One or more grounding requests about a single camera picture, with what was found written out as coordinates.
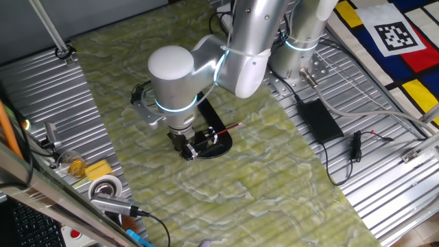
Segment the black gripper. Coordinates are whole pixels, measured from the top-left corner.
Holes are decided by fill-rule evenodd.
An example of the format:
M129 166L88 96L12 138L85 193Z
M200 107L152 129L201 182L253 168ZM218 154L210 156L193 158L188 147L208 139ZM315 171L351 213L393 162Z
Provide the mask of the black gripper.
M193 146L195 138L195 130L193 128L182 130L170 128L168 137L171 139L175 151L179 151L179 155L184 160L190 161L198 157L198 153Z

